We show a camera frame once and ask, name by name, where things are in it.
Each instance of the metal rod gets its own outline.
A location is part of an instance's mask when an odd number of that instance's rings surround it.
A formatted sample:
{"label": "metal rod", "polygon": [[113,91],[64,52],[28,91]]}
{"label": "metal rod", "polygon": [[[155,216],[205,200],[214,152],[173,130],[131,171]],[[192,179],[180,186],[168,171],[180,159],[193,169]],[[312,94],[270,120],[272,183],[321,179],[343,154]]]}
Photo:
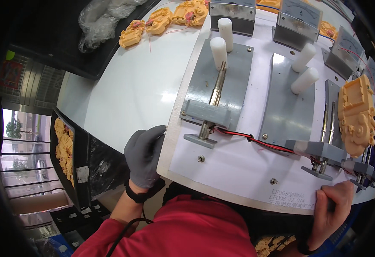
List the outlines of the metal rod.
{"label": "metal rod", "polygon": [[320,142],[324,142],[324,138],[326,137],[326,129],[327,129],[327,115],[328,115],[328,105],[324,106],[324,115],[323,115],[323,128],[321,130],[321,139]]}
{"label": "metal rod", "polygon": [[35,154],[50,154],[50,152],[3,152],[2,155],[35,155]]}
{"label": "metal rod", "polygon": [[[224,79],[226,77],[226,62],[221,63],[221,68],[216,78],[215,87],[213,88],[212,95],[210,97],[209,104],[213,106],[218,106],[221,97],[221,90],[223,89]],[[215,124],[210,121],[203,121],[200,127],[200,132],[198,138],[201,140],[207,140],[210,135],[210,128]]]}
{"label": "metal rod", "polygon": [[32,140],[22,140],[22,139],[6,139],[6,138],[4,138],[3,140],[19,141],[19,142],[31,142],[31,143],[50,143],[49,141],[32,141]]}
{"label": "metal rod", "polygon": [[366,164],[370,163],[371,149],[372,148],[373,148],[373,146],[369,146],[369,148],[367,149]]}
{"label": "metal rod", "polygon": [[333,102],[332,104],[332,116],[330,120],[330,135],[329,135],[329,144],[332,144],[333,142],[333,136],[334,136],[334,108],[336,106],[336,103]]}
{"label": "metal rod", "polygon": [[319,171],[320,174],[323,174],[325,172],[326,167],[327,167],[327,161],[328,161],[327,158],[323,158],[323,161],[320,164],[320,171]]}
{"label": "metal rod", "polygon": [[226,77],[226,62],[221,62],[221,68],[219,70],[219,73],[217,75],[215,88],[213,88],[212,95],[210,97],[209,104],[218,106],[221,96],[221,90],[223,88],[224,78]]}
{"label": "metal rod", "polygon": [[11,169],[11,170],[5,170],[5,171],[0,171],[0,172],[28,172],[32,170],[41,170],[41,169],[53,169],[53,167],[31,168],[31,169]]}
{"label": "metal rod", "polygon": [[214,123],[210,121],[203,121],[202,126],[200,127],[200,132],[198,138],[201,140],[207,140],[210,135],[210,127],[214,126]]}
{"label": "metal rod", "polygon": [[362,163],[365,162],[366,155],[367,155],[367,148],[363,151],[363,154],[362,154]]}

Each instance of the black wire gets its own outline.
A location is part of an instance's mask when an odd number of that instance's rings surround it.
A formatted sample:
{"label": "black wire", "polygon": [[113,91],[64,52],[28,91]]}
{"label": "black wire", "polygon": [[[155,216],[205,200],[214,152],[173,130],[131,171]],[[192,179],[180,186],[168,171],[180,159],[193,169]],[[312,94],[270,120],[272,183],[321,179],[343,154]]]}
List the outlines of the black wire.
{"label": "black wire", "polygon": [[143,214],[143,218],[146,219],[144,206],[145,206],[145,203],[142,204],[142,214]]}
{"label": "black wire", "polygon": [[235,132],[235,131],[229,131],[229,130],[222,129],[220,127],[216,128],[216,129],[218,131],[222,132],[223,134],[226,134],[226,135],[245,136],[245,137],[247,137],[247,141],[258,143],[261,146],[266,146],[266,145],[268,145],[267,147],[273,146],[274,148],[271,148],[273,150],[277,150],[277,151],[281,151],[281,152],[294,153],[294,151],[289,149],[289,148],[286,148],[286,147],[283,147],[283,146],[278,146],[278,145],[275,145],[275,144],[272,144],[272,143],[266,143],[266,142],[259,141],[259,140],[255,139],[252,134],[245,134],[245,133],[240,133],[240,132]]}
{"label": "black wire", "polygon": [[115,240],[115,242],[113,242],[112,246],[110,247],[108,253],[106,254],[106,257],[110,257],[113,253],[113,251],[115,250],[115,247],[118,245],[119,241],[123,238],[123,236],[126,234],[126,231],[130,228],[130,226],[132,226],[135,222],[137,221],[146,221],[147,222],[150,222],[150,223],[153,223],[153,221],[151,220],[148,220],[146,218],[137,218],[137,219],[132,219],[122,230],[122,232],[119,234],[118,238]]}

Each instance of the red wire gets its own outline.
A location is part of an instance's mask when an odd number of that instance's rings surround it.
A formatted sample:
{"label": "red wire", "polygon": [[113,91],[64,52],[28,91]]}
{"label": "red wire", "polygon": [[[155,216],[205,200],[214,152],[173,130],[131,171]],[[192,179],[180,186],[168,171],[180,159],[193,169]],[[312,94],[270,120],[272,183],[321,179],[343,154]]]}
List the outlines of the red wire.
{"label": "red wire", "polygon": [[169,31],[169,32],[166,32],[165,34],[169,34],[169,33],[172,33],[172,32],[178,32],[178,31],[181,31],[181,30],[171,30],[171,31]]}
{"label": "red wire", "polygon": [[373,79],[373,75],[371,74],[371,70],[369,69],[369,67],[367,66],[367,64],[363,61],[363,59],[360,58],[360,56],[358,54],[356,54],[355,52],[353,52],[353,51],[351,51],[349,49],[345,49],[343,47],[340,47],[340,49],[343,49],[343,50],[346,50],[346,51],[348,51],[350,53],[355,54],[365,64],[366,68],[369,71],[369,74],[370,74],[370,77],[371,77],[371,81],[373,82],[373,87],[374,87],[374,105],[373,106],[375,106],[375,82],[374,82],[374,79]]}
{"label": "red wire", "polygon": [[159,7],[161,7],[162,5],[169,4],[169,3],[164,3],[164,4],[159,5],[158,7],[156,7],[156,9],[154,9],[153,12],[157,11],[157,9],[158,9]]}
{"label": "red wire", "polygon": [[282,152],[294,153],[294,151],[292,151],[290,149],[287,149],[287,148],[284,148],[284,147],[281,147],[281,146],[276,146],[276,145],[264,143],[262,141],[254,139],[252,135],[243,134],[243,133],[239,133],[239,132],[228,131],[228,130],[224,130],[224,129],[221,129],[221,128],[215,128],[215,130],[218,131],[218,132],[220,132],[220,133],[223,133],[223,134],[229,134],[229,135],[235,135],[235,136],[244,136],[248,140],[251,140],[251,141],[256,142],[256,143],[258,143],[258,144],[260,144],[262,146],[265,146],[265,147],[268,147],[268,148],[271,148],[271,149],[274,149],[274,150],[278,150],[278,151],[282,151]]}
{"label": "red wire", "polygon": [[148,38],[149,38],[149,51],[150,51],[150,53],[152,52],[152,46],[151,46],[151,44],[150,44],[150,36],[149,36],[149,33],[146,33],[146,34],[148,34]]}

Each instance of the work glove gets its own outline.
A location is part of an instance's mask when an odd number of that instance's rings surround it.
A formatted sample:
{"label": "work glove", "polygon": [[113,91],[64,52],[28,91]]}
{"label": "work glove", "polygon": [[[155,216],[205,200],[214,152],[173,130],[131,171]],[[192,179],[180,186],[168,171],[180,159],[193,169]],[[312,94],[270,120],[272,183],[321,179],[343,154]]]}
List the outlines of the work glove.
{"label": "work glove", "polygon": [[140,188],[153,187],[160,177],[156,173],[166,126],[155,126],[136,131],[125,146],[125,158],[130,169],[130,179]]}

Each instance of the red and black wire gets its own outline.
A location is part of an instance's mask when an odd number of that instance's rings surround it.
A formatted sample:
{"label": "red and black wire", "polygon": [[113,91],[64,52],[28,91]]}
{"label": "red and black wire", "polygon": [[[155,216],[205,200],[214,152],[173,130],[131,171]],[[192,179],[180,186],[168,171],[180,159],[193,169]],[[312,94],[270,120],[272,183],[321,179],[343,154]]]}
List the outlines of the red and black wire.
{"label": "red and black wire", "polygon": [[273,149],[273,150],[277,150],[277,151],[281,151],[281,152],[294,153],[293,150],[288,149],[286,147],[277,146],[277,145],[273,145],[271,143],[265,143],[265,142],[262,142],[260,140],[257,140],[257,139],[255,139],[253,137],[252,134],[245,134],[245,133],[239,133],[239,132],[229,131],[229,130],[225,130],[225,129],[221,128],[221,127],[213,127],[213,130],[218,131],[218,132],[220,132],[222,134],[227,134],[227,135],[244,136],[244,137],[247,138],[247,141],[249,141],[249,142],[258,143],[261,146],[264,146],[264,147],[267,147],[267,148],[270,148],[270,149]]}

